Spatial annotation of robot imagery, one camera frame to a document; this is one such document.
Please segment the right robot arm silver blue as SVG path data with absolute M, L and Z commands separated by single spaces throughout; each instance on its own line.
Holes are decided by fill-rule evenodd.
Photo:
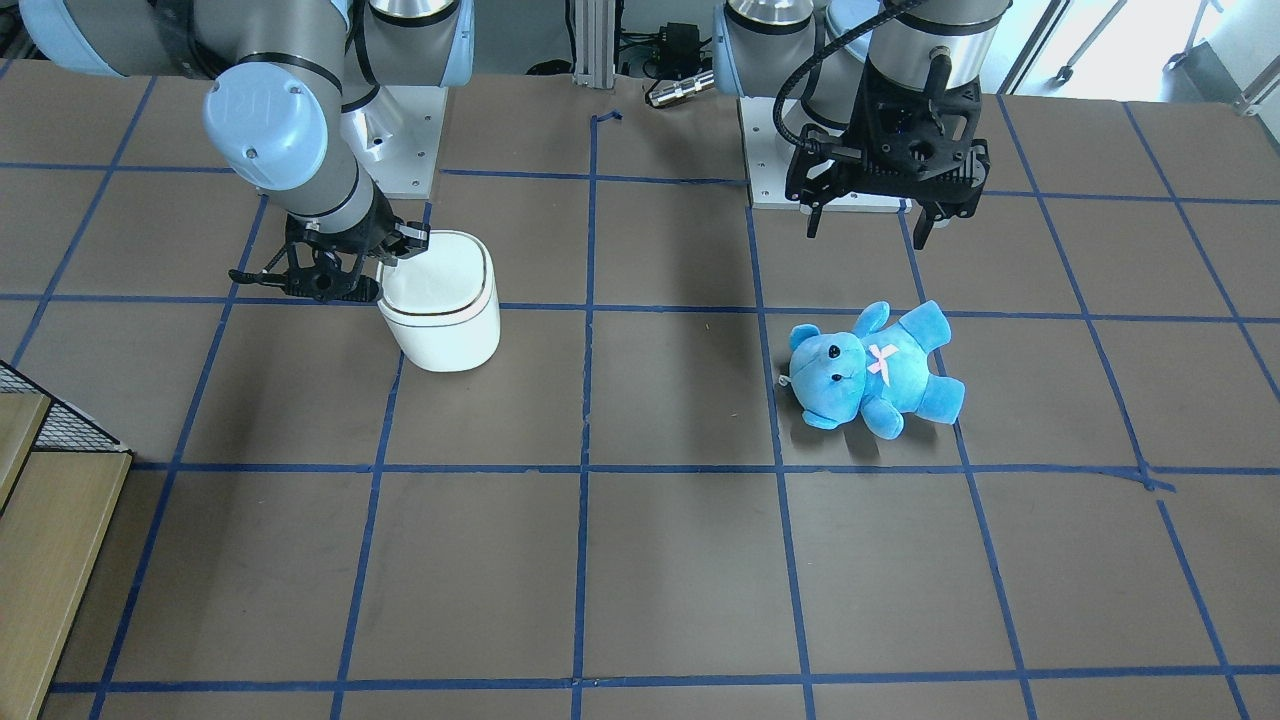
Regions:
M 420 314 L 497 302 L 479 240 L 401 220 L 349 135 L 392 86 L 453 87 L 474 68 L 466 1 L 22 1 L 35 46 L 87 76 L 205 78 L 202 120 L 242 179 L 285 210 L 282 273 L 230 270 L 320 302 L 378 302 Z M 874 193 L 927 206 L 916 237 L 952 204 L 957 168 L 945 114 L 977 86 L 963 49 L 1000 12 L 969 1 L 886 1 L 869 19 L 823 20 L 809 1 L 724 1 L 712 37 L 714 86 L 772 100 L 794 146 L 786 195 L 814 214 Z

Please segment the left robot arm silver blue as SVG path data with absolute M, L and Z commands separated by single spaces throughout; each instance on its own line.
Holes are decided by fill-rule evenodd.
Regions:
M 1006 1 L 722 1 L 716 87 L 783 163 L 778 202 L 818 232 L 846 197 L 910 202 L 915 249 L 972 217 L 989 176 L 980 68 Z

